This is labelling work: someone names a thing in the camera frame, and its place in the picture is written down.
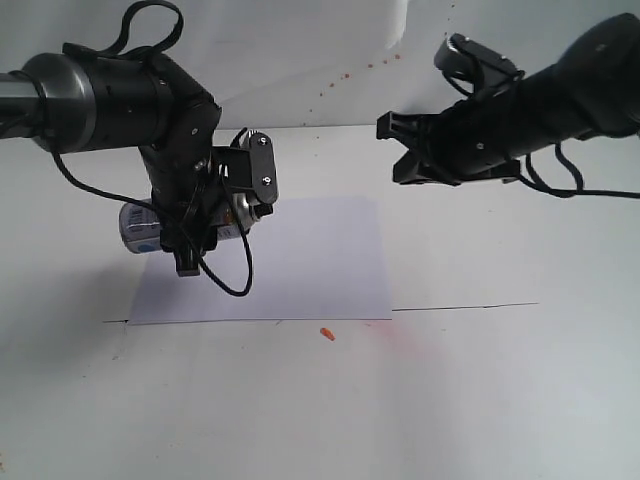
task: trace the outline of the black strap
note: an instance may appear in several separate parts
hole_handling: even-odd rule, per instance
[[[133,17],[135,17],[136,13],[138,13],[140,10],[152,6],[165,7],[178,15],[178,21],[173,26],[171,33],[164,40],[152,47],[137,47],[123,54],[122,51],[127,46],[127,43],[129,43],[129,32],[131,30],[131,22],[133,21]],[[110,47],[104,50],[93,50],[89,47],[85,47],[84,45],[65,43],[62,47],[62,52],[65,55],[69,55],[70,57],[75,58],[119,58],[124,60],[145,60],[173,47],[182,36],[183,29],[184,17],[182,16],[182,12],[180,12],[180,9],[173,3],[167,2],[165,0],[143,0],[134,3],[127,9],[124,16],[122,17],[120,34],[118,35],[118,38],[113,43],[113,45],[111,45]]]

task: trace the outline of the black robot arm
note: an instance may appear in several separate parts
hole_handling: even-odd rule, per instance
[[[177,13],[173,31],[158,45],[122,53],[133,16],[151,5]],[[123,240],[134,253],[172,252],[178,275],[189,276],[199,267],[210,273],[202,256],[219,239],[242,237],[248,250],[246,234],[273,212],[278,188],[268,136],[245,129],[231,146],[212,146],[222,109],[163,53],[183,25],[173,4],[137,2],[106,50],[65,44],[62,54],[37,55],[21,70],[0,75],[0,138],[32,137],[59,167],[63,153],[138,147],[151,198],[125,205]],[[61,170],[69,179],[66,167]]]
[[[526,182],[515,160],[525,155],[529,186],[545,191],[530,165],[532,152],[555,144],[564,162],[564,140],[640,130],[640,20],[631,14],[593,27],[555,65],[526,79],[506,57],[459,34],[443,43],[435,64],[458,91],[465,93],[458,80],[473,91],[440,114],[389,112],[378,119],[379,139],[408,148],[393,169],[393,181],[403,185]],[[577,190],[589,194],[579,180]]]

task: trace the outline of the small orange piece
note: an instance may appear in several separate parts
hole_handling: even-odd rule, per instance
[[[333,334],[333,332],[331,330],[329,330],[328,328],[321,328],[320,329],[320,333],[322,335],[324,335],[325,337],[327,337],[329,340],[331,340],[332,342],[335,341],[336,336]]]

